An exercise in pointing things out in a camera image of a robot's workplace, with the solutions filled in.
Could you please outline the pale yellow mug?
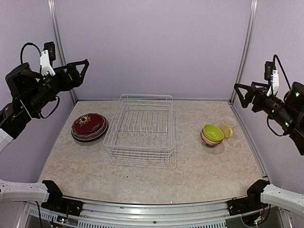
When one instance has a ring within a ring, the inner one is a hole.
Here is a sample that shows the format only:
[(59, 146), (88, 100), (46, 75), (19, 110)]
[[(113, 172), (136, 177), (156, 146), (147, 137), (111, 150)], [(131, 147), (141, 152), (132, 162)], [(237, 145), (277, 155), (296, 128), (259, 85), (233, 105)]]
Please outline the pale yellow mug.
[(224, 138), (228, 139), (233, 136), (234, 128), (236, 127), (237, 122), (234, 118), (230, 116), (225, 116), (222, 118), (220, 129), (224, 134)]

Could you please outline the lime green bowl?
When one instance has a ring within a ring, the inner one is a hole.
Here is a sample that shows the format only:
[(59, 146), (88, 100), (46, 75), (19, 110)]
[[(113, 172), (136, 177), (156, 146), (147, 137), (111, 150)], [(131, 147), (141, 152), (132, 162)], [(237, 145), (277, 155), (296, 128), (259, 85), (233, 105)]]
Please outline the lime green bowl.
[(212, 124), (203, 127), (203, 135), (211, 142), (219, 142), (224, 139), (224, 134), (220, 128)]

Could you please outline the dark red black plate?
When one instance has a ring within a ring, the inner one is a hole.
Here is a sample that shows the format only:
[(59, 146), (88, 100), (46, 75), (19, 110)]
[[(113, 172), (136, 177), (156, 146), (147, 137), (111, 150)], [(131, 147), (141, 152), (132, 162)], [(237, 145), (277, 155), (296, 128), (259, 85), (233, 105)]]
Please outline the dark red black plate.
[(101, 133), (108, 120), (101, 114), (87, 113), (77, 118), (71, 127), (71, 131), (79, 138), (88, 138)]

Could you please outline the white red patterned bowl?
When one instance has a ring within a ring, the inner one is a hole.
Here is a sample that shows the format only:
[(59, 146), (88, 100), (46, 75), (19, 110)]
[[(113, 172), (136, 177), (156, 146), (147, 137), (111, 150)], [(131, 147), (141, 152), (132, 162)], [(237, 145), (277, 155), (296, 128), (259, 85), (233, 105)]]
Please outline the white red patterned bowl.
[(202, 139), (203, 141), (208, 142), (208, 143), (210, 143), (210, 144), (216, 144), (216, 143), (219, 143), (219, 142), (222, 142), (222, 141), (223, 141), (223, 140), (220, 140), (220, 141), (218, 141), (218, 142), (212, 142), (212, 141), (208, 140), (208, 139), (204, 136), (203, 131), (200, 132), (200, 136), (201, 136), (201, 139)]

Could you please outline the light blue floral bowl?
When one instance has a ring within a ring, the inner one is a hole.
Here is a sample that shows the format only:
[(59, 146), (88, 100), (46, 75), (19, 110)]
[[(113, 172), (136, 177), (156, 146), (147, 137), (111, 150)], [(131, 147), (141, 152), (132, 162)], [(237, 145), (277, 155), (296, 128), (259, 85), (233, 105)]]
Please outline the light blue floral bowl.
[(221, 142), (216, 143), (216, 144), (210, 144), (210, 143), (205, 142), (205, 141), (203, 141), (202, 143), (203, 143), (206, 147), (208, 147), (208, 148), (214, 148), (214, 147), (217, 147), (217, 146), (219, 146), (219, 145), (221, 144)]

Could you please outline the black rimmed striped plate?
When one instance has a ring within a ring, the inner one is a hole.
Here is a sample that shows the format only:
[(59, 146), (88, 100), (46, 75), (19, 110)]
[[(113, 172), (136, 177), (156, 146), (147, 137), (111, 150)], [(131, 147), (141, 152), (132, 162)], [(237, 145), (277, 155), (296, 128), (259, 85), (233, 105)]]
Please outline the black rimmed striped plate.
[(95, 136), (88, 137), (88, 138), (79, 138), (73, 132), (71, 132), (71, 135), (77, 141), (80, 141), (80, 142), (91, 142), (91, 141), (97, 140), (97, 139), (101, 138), (103, 135), (105, 135), (106, 132), (107, 132), (107, 130), (108, 130), (108, 127), (109, 127), (109, 124), (107, 122), (106, 128), (101, 133), (96, 134)]

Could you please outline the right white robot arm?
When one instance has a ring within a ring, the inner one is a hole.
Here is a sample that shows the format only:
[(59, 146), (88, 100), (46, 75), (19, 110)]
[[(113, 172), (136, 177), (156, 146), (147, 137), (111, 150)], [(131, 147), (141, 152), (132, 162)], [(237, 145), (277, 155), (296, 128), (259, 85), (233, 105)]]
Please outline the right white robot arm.
[(284, 97), (267, 96), (270, 87), (235, 84), (249, 131), (271, 183), (243, 200), (253, 211), (261, 202), (304, 215), (304, 86), (294, 82)]

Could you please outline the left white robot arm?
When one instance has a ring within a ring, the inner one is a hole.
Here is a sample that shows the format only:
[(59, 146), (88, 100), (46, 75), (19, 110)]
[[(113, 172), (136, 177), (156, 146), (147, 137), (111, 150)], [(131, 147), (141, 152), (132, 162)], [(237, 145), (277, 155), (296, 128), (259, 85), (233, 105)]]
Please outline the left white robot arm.
[(88, 66), (85, 59), (37, 73), (25, 62), (8, 73), (5, 79), (12, 102), (0, 112), (0, 150), (20, 159), (45, 161), (47, 149), (38, 145), (53, 142), (47, 128), (61, 131), (72, 109), (66, 107), (55, 117), (43, 116), (41, 111), (49, 102), (59, 102), (60, 92), (81, 86)]

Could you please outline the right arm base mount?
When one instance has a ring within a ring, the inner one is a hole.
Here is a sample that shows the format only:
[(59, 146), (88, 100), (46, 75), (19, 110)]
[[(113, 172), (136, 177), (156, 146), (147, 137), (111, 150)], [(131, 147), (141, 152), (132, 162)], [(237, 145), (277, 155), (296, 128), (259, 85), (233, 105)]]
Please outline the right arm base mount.
[(233, 198), (227, 202), (228, 211), (230, 216), (244, 214), (259, 209), (268, 207), (268, 204), (253, 201), (251, 202), (248, 197)]

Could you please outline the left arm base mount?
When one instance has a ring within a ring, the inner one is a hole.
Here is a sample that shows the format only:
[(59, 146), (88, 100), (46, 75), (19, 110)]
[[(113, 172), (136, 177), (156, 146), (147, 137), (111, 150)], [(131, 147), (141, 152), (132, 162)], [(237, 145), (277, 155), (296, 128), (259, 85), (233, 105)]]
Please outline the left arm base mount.
[(41, 206), (50, 211), (79, 217), (83, 204), (79, 200), (64, 198), (62, 193), (50, 193), (48, 200), (41, 203)]

